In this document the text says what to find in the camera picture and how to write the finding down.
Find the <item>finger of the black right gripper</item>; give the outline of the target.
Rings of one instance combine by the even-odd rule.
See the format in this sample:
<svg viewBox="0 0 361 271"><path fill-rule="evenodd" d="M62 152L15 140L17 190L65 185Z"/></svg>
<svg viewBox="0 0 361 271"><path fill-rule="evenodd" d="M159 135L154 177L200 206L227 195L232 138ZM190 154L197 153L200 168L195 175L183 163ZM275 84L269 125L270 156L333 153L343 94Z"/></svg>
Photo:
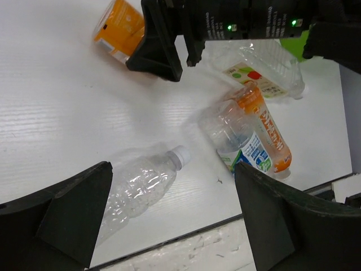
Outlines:
<svg viewBox="0 0 361 271"><path fill-rule="evenodd" d="M306 17L309 35L302 57L320 56L360 73L360 17L348 16L346 22L329 22Z"/></svg>

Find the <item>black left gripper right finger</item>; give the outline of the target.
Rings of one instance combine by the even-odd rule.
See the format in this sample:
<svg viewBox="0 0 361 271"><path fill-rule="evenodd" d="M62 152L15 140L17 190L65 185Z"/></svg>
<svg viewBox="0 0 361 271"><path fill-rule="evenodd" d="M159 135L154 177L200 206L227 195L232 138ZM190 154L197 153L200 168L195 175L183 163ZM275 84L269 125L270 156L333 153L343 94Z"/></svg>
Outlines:
<svg viewBox="0 0 361 271"><path fill-rule="evenodd" d="M277 181L249 164L235 185L257 270L360 270L360 209Z"/></svg>

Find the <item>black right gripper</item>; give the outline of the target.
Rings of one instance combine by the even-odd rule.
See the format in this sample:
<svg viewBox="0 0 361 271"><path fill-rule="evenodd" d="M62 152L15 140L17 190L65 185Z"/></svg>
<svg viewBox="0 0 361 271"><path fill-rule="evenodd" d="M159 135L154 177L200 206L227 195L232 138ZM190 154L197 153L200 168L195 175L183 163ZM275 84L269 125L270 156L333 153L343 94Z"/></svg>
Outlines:
<svg viewBox="0 0 361 271"><path fill-rule="evenodd" d="M144 36L126 66L172 82L182 76L179 34L187 64L194 67L206 41L296 38L308 27L308 16L335 23L360 17L360 1L141 1L141 6Z"/></svg>

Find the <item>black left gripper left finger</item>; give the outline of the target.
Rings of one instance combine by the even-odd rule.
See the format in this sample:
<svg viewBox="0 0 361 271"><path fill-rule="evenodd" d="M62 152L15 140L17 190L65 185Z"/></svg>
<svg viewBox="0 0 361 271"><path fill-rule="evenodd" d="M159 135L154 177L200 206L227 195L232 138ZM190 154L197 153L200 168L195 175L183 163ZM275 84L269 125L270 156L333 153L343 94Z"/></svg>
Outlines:
<svg viewBox="0 0 361 271"><path fill-rule="evenodd" d="M102 161L1 204L1 270L90 267L113 178Z"/></svg>

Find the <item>orange juice bottle brown cap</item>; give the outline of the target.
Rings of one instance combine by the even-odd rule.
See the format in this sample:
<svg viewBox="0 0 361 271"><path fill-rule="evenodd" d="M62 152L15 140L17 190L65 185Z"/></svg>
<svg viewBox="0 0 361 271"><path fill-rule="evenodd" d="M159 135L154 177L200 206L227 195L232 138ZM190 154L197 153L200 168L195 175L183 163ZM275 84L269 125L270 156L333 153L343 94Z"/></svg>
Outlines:
<svg viewBox="0 0 361 271"><path fill-rule="evenodd" d="M144 18L128 1L112 1L93 32L93 42L126 63L144 36Z"/></svg>

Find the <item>clear square bottle apple label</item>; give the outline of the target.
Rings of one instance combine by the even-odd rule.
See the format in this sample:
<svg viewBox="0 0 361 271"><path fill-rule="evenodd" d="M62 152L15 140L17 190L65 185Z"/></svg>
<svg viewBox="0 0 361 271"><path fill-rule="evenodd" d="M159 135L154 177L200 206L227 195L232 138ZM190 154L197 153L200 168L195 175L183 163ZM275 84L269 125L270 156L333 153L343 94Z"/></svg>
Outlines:
<svg viewBox="0 0 361 271"><path fill-rule="evenodd" d="M300 64L278 41L213 41L206 52L214 70L242 85L255 84L266 99L303 96Z"/></svg>

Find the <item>clear bottle white cap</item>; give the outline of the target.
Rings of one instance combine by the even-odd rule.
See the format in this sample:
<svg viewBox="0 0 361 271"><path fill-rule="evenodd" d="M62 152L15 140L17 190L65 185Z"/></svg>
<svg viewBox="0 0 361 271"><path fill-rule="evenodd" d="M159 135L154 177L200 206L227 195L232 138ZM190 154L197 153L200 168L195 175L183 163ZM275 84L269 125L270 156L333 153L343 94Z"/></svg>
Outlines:
<svg viewBox="0 0 361 271"><path fill-rule="evenodd" d="M96 247L142 215L168 192L177 173L191 160L180 145L169 151L146 155L113 167L113 180L99 229Z"/></svg>

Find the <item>clear bottle blue white label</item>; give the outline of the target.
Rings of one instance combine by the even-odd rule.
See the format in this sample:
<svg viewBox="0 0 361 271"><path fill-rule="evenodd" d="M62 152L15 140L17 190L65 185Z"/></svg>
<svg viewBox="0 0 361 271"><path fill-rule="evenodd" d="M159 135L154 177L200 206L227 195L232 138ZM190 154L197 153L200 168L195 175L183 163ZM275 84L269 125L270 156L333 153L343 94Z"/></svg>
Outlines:
<svg viewBox="0 0 361 271"><path fill-rule="evenodd" d="M204 109L197 123L232 174L239 162L265 174L271 173L274 167L271 154L234 100L218 102Z"/></svg>

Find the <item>clear bottle orange label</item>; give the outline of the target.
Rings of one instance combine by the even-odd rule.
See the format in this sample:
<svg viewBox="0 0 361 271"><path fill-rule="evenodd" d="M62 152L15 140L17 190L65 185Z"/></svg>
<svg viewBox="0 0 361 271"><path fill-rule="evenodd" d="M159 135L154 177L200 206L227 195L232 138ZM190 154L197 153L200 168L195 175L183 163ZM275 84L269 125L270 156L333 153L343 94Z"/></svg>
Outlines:
<svg viewBox="0 0 361 271"><path fill-rule="evenodd" d="M285 180L290 177L292 153L271 116L261 91L255 84L228 91L222 100L234 100L249 117L259 137L273 155L272 177Z"/></svg>

